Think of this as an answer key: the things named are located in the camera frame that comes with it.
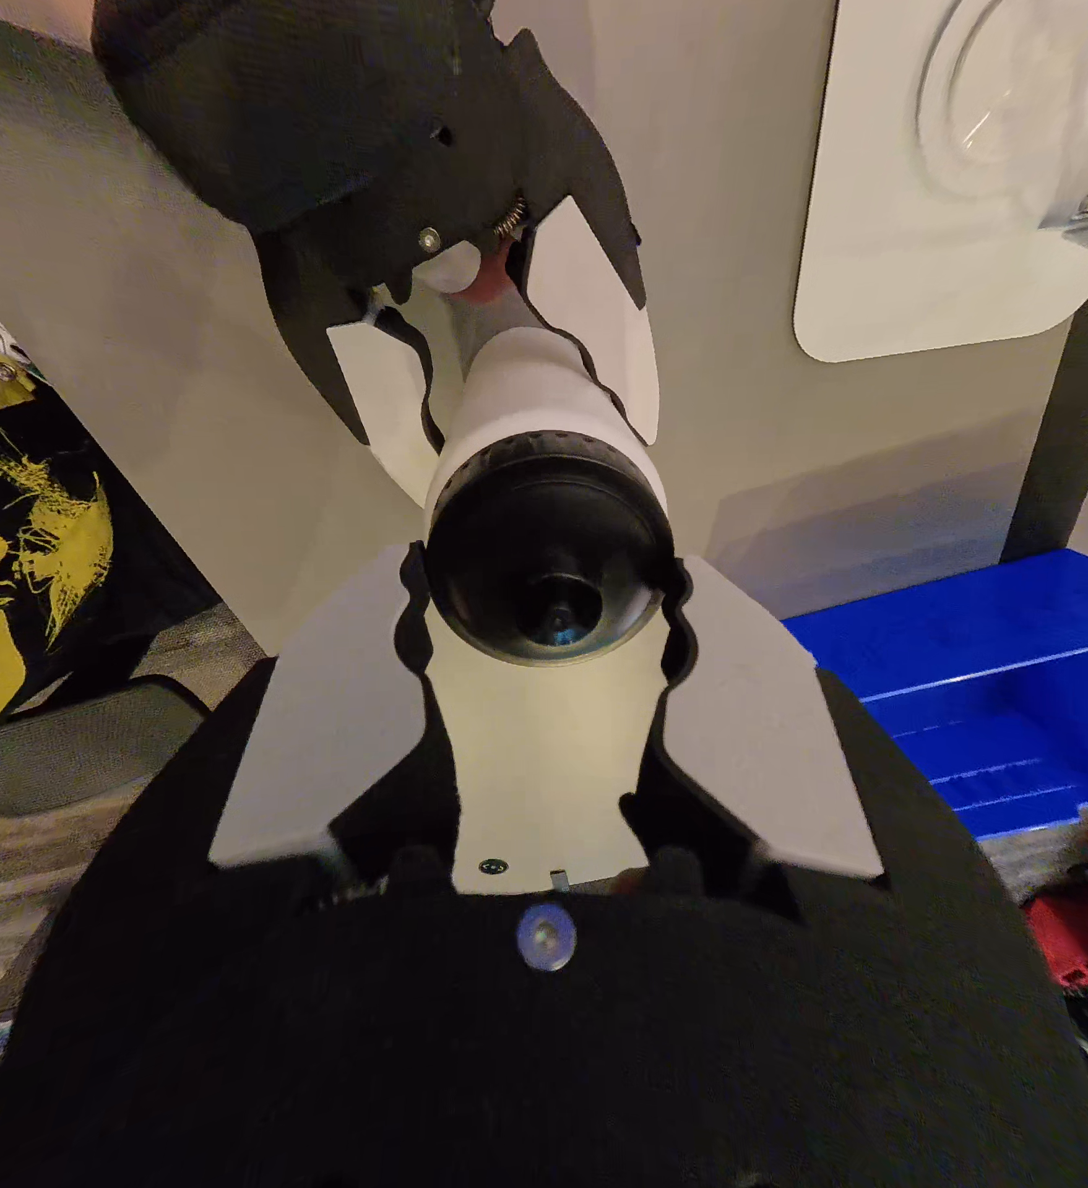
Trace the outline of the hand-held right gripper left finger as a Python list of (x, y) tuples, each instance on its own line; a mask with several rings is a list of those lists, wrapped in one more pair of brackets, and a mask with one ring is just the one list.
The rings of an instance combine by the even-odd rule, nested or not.
[(348, 580), (277, 659), (210, 846), (220, 867), (308, 855), (373, 883), (407, 846), (456, 855), (456, 764), (430, 679), (424, 547)]

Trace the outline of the black bottle lid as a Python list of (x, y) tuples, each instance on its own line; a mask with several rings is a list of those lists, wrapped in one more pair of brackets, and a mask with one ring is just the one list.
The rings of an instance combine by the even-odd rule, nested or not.
[(561, 430), (471, 456), (438, 499), (426, 552), (447, 625), (527, 667), (625, 644), (676, 571), (669, 515), (643, 470), (611, 444)]

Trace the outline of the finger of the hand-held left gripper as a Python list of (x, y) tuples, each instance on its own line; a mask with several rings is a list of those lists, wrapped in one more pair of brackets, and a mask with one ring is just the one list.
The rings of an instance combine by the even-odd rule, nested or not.
[(511, 242), (507, 274), (527, 307), (571, 341), (645, 445), (659, 430), (661, 385), (649, 311), (638, 305), (574, 197)]
[(456, 338), (444, 306), (385, 306), (328, 339), (369, 450), (419, 507), (456, 410)]

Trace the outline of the clear round stand foot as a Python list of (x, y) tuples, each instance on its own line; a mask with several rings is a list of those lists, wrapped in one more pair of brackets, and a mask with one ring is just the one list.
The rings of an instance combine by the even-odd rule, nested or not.
[(913, 140), (939, 193), (1088, 251), (1088, 1), (948, 3)]

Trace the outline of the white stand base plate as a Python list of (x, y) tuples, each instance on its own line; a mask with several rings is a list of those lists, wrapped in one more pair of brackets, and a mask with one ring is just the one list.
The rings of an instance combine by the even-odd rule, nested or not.
[(923, 175), (913, 98), (948, 3), (837, 4), (794, 302), (813, 360), (1040, 334), (1088, 298), (1088, 251)]

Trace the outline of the white bottle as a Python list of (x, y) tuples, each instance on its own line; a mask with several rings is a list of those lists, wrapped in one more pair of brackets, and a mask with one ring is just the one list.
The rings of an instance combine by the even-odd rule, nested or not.
[(508, 437), (538, 432), (610, 444), (643, 473), (661, 508), (669, 511), (646, 444), (590, 377), (581, 352), (561, 334), (520, 326), (496, 334), (472, 362), (424, 501), (426, 517), (432, 519), (448, 481), (474, 456)]

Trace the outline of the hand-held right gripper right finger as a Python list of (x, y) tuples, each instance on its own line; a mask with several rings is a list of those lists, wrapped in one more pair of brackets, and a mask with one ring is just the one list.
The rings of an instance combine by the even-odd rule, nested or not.
[(701, 557), (677, 561), (661, 609), (665, 684), (623, 798), (647, 859), (694, 857), (710, 895), (749, 895), (770, 869), (883, 877), (812, 655)]

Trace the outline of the black yellow printed shirt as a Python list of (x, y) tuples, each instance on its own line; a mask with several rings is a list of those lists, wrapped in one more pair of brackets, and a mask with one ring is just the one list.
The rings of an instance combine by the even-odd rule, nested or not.
[(0, 726), (220, 600), (0, 322)]

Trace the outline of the blue plastic bin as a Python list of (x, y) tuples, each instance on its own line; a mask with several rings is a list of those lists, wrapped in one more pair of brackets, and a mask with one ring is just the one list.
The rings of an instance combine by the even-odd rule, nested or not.
[(1088, 810), (1088, 556), (1047, 552), (784, 624), (976, 839)]

